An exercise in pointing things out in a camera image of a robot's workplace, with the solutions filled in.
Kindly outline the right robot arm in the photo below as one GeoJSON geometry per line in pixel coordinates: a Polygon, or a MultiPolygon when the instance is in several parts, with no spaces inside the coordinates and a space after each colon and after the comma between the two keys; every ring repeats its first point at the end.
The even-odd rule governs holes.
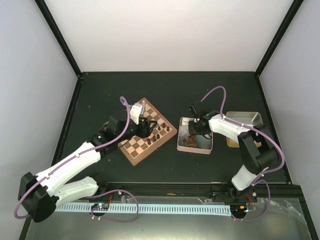
{"type": "Polygon", "coordinates": [[[233,202],[240,201],[246,195],[246,189],[281,159],[280,149],[275,146],[268,127],[262,123],[246,125],[218,111],[209,111],[201,101],[193,103],[189,110],[194,116],[188,122],[191,135],[216,133],[238,143],[242,166],[232,177],[227,195],[233,202]]]}

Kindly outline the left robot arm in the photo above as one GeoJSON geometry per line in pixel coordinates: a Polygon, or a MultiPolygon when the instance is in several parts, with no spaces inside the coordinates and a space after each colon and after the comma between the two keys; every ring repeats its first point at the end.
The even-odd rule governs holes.
{"type": "Polygon", "coordinates": [[[69,182],[87,167],[117,150],[119,143],[133,137],[149,137],[157,125],[156,120],[143,116],[144,110],[136,105],[117,110],[105,124],[91,135],[69,156],[37,174],[27,172],[21,177],[18,205],[36,223],[46,220],[57,207],[81,198],[103,199],[106,185],[87,176],[69,182]]]}

